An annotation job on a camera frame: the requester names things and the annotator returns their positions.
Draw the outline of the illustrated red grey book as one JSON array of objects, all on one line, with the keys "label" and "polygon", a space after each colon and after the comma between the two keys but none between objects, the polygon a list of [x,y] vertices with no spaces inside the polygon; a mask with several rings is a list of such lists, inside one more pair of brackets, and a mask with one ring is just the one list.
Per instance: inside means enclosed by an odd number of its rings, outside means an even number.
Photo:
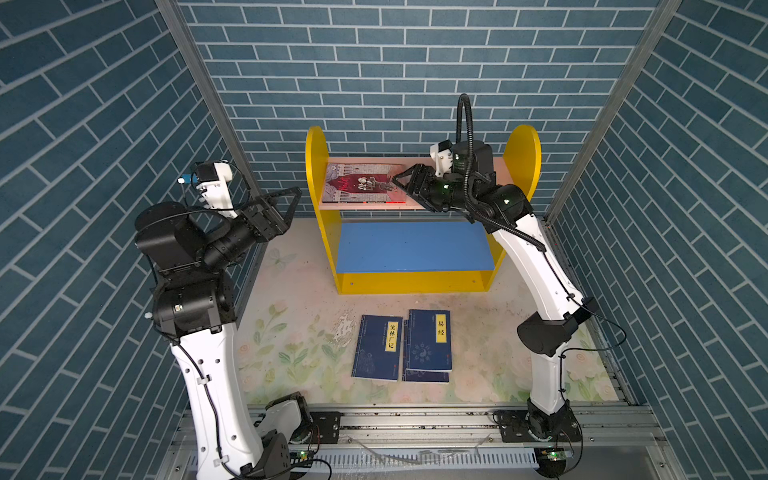
[{"label": "illustrated red grey book", "polygon": [[406,167],[384,163],[330,163],[322,201],[331,204],[405,203],[407,195],[392,178]]}]

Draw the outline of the blue book yellow label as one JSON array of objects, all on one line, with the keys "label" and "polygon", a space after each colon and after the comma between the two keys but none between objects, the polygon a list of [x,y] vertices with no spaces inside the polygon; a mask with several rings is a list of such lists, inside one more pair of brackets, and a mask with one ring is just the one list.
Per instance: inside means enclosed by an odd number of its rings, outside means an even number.
[{"label": "blue book yellow label", "polygon": [[408,368],[412,370],[451,372],[451,315],[447,310],[409,311],[410,353]]}]

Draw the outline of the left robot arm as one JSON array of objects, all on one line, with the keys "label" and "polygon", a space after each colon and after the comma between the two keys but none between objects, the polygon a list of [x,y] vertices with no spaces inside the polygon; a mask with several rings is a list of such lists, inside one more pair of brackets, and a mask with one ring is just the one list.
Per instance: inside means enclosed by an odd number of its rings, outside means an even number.
[{"label": "left robot arm", "polygon": [[136,246],[158,275],[149,317],[185,381],[200,479],[289,478],[289,440],[311,423],[300,394],[271,402],[259,425],[251,420],[238,380],[237,314],[226,271],[252,246],[287,232],[301,195],[294,187],[213,207],[222,220],[212,232],[194,221],[197,209],[178,202],[151,206],[135,221]]}]

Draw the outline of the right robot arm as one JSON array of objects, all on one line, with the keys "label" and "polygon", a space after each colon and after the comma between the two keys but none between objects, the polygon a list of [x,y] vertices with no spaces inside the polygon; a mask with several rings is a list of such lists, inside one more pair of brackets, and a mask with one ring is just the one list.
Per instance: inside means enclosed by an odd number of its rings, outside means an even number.
[{"label": "right robot arm", "polygon": [[571,411],[562,385],[563,354],[597,303],[567,278],[522,189],[498,183],[489,146],[446,140],[432,147],[431,156],[432,164],[415,164],[392,182],[430,212],[459,212],[480,223],[513,261],[536,305],[517,328],[531,353],[529,431],[539,440],[551,440]]}]

